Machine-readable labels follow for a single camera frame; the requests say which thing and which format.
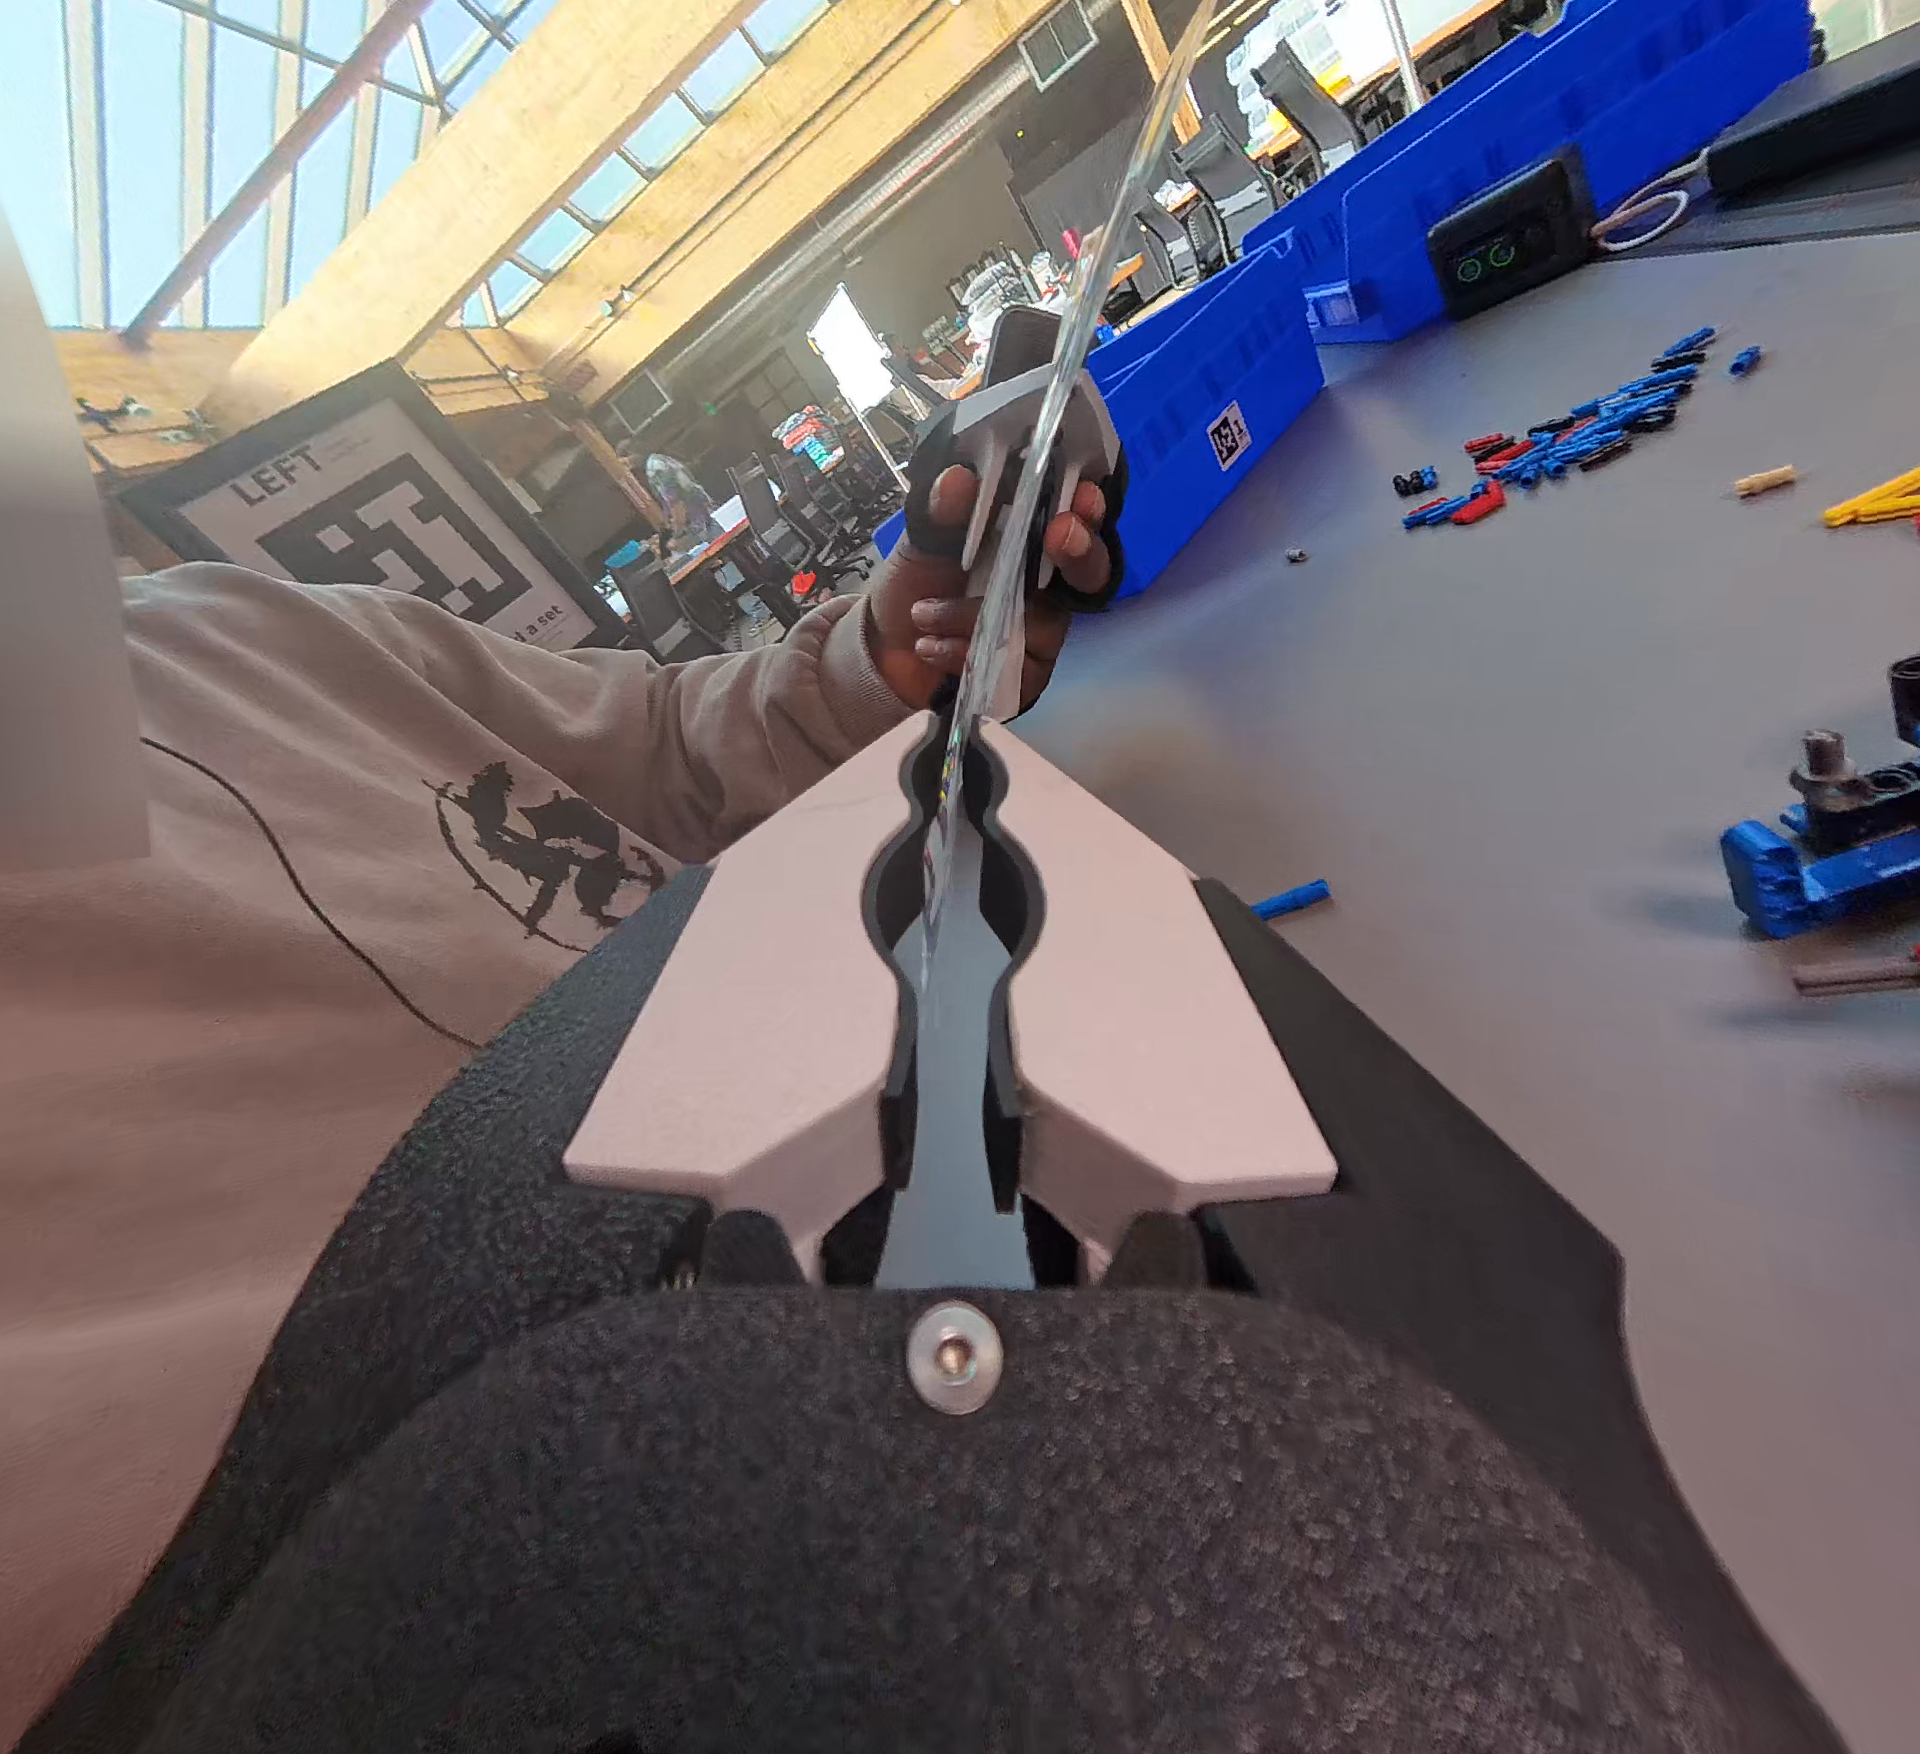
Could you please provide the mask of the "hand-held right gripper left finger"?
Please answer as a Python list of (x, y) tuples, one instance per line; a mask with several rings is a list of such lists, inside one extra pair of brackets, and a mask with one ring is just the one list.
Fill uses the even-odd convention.
[(718, 854), (563, 1151), (570, 1181), (771, 1216), (821, 1283), (829, 1231), (886, 1181), (900, 975), (867, 880), (939, 734), (909, 718)]

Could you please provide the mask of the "white sign with black squares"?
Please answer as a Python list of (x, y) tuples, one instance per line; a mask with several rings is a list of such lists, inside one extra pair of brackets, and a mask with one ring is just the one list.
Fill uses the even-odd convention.
[(140, 478), (121, 502), (184, 563), (384, 588), (544, 650), (627, 641), (590, 575), (398, 363)]

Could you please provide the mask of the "toy brick race car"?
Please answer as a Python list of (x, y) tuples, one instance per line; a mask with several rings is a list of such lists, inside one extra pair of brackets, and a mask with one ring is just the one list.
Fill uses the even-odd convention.
[(1780, 823), (1744, 819), (1720, 840), (1741, 922), (1772, 941), (1837, 927), (1919, 890), (1919, 657), (1889, 670), (1902, 757), (1860, 765), (1843, 734), (1808, 729)]

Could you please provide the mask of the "person's left forearm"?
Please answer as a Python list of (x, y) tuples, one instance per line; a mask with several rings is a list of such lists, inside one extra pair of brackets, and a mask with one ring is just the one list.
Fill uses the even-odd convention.
[(867, 598), (683, 663), (547, 650), (395, 590), (232, 564), (126, 583), (124, 602), (132, 646), (182, 659), (247, 725), (295, 715), (297, 689), (407, 739), (463, 720), (680, 862), (733, 846), (907, 715)]

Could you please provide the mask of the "black office chair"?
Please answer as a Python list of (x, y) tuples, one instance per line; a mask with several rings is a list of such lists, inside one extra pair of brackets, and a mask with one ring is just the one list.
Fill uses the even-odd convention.
[(1278, 39), (1254, 69), (1254, 82), (1264, 101), (1310, 144), (1321, 174), (1357, 155), (1361, 138), (1351, 116), (1285, 39)]
[(1175, 147), (1172, 160), (1196, 202), (1187, 209), (1189, 242), (1208, 276), (1238, 258), (1238, 225), (1264, 202), (1261, 170), (1219, 116)]
[(756, 593), (791, 629), (809, 604), (814, 556), (792, 522), (780, 514), (773, 482), (756, 456), (729, 469), (741, 499), (756, 575)]
[(817, 572), (835, 585), (871, 575), (875, 556), (851, 499), (808, 452), (786, 453), (780, 466), (780, 516), (808, 544)]

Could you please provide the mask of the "pile of blue red pins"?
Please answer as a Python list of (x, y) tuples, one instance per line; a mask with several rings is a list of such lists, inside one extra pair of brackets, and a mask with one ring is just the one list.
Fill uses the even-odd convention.
[(1600, 472), (1644, 441), (1671, 433), (1700, 377), (1714, 365), (1718, 345), (1718, 326), (1692, 329), (1657, 354), (1643, 374), (1597, 397), (1520, 432), (1466, 439), (1458, 450), (1458, 482), (1449, 482), (1437, 463), (1397, 474), (1392, 489), (1405, 502), (1402, 529), (1477, 526), (1500, 514), (1511, 494), (1534, 494), (1542, 486), (1568, 484), (1575, 474)]

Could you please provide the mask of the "grey desk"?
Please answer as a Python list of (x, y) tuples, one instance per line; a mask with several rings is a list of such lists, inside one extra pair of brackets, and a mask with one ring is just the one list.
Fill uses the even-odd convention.
[[(1240, 897), (1332, 882), (1285, 935), (1622, 1250), (1678, 1483), (1854, 1749), (1916, 1749), (1916, 997), (1802, 1002), (1790, 965), (1912, 916), (1760, 940), (1718, 835), (1790, 803), (1808, 729), (1902, 752), (1916, 529), (1820, 518), (1916, 466), (1907, 171), (1769, 211), (1780, 239), (1671, 236), (1326, 348), (1326, 390), (1021, 725)], [(1466, 439), (1699, 326), (1671, 433), (1402, 529), (1397, 474), (1454, 484)]]

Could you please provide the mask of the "person's left hand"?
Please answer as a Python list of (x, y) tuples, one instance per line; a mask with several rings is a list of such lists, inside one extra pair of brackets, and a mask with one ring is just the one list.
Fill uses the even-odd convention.
[[(1083, 479), (1067, 512), (1047, 520), (1043, 551), (1053, 578), (1027, 596), (1021, 701), (1027, 710), (1049, 686), (1077, 615), (1111, 596), (1121, 563), (1117, 508), (1121, 482)], [(928, 551), (907, 526), (867, 590), (867, 646), (880, 678), (912, 710), (928, 710), (958, 682), (980, 598), (969, 575), (941, 548)]]

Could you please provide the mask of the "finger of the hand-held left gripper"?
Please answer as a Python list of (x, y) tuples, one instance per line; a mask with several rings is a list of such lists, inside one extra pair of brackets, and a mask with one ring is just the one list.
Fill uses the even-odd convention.
[(1102, 520), (1123, 508), (1123, 445), (1098, 388), (1075, 388), (1056, 441), (1056, 512), (1070, 514), (1083, 486), (1102, 494)]
[(1019, 466), (1040, 420), (1040, 374), (982, 384), (955, 409), (955, 463), (974, 478), (961, 563), (974, 569), (1019, 486)]

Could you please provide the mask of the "person's torso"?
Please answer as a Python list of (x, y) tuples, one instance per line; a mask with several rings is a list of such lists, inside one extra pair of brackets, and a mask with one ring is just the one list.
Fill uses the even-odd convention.
[(492, 737), (142, 720), (150, 854), (5, 879), (5, 1741), (213, 1474), (420, 1108), (679, 860)]

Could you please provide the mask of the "black flat power brick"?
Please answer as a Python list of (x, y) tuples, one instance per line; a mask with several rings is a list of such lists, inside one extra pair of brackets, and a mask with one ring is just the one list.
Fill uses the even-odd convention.
[(1916, 138), (1919, 63), (1863, 51), (1783, 84), (1705, 150), (1708, 189), (1741, 200)]

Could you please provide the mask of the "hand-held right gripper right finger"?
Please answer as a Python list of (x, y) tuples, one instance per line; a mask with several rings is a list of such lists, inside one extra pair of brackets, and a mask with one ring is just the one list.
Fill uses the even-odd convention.
[(1038, 1280), (1098, 1281), (1146, 1213), (1332, 1193), (1332, 1145), (1198, 877), (997, 721), (974, 828), (1006, 954), (982, 1138)]

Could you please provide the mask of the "empty blue bin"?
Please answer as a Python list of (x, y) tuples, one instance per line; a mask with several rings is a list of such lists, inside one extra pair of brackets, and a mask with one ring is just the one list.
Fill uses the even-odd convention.
[(1299, 268), (1320, 346), (1392, 342), (1444, 313), (1429, 232), (1575, 147), (1597, 208), (1743, 121), (1812, 64), (1812, 0), (1572, 0), (1311, 184), (1251, 233)]

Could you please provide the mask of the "small black box device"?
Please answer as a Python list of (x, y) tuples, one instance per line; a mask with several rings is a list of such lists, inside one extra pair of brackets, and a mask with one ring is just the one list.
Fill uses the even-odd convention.
[(1463, 322), (1581, 266), (1597, 211), (1586, 158), (1564, 144), (1429, 227), (1444, 318)]

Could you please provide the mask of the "silver sticker sheet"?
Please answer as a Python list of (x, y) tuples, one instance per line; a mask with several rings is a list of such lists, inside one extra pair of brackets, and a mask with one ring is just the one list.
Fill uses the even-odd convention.
[(1144, 198), (1157, 165), (1168, 150), (1175, 115), (1189, 97), (1195, 63), (1203, 51), (1220, 0), (1198, 0), (1167, 71), (1158, 76), (1146, 116), (1135, 135), (1114, 203), (1091, 242), (1077, 284), (1040, 384), (1040, 420), (1019, 466), (1019, 486), (997, 520), (997, 531), (969, 571), (969, 590), (980, 598), (965, 670), (957, 682), (945, 734), (939, 801), (928, 831), (922, 907), (922, 965), (918, 986), (927, 991), (941, 956), (945, 916), (953, 886), (957, 814), (962, 803), (965, 755), (978, 723), (995, 715), (1000, 676), (1019, 670), (1022, 604), (1029, 590), (1027, 556), (1030, 533), (1056, 512), (1056, 441), (1070, 397), (1080, 388), (1091, 354), (1102, 304), (1111, 290), (1117, 248)]

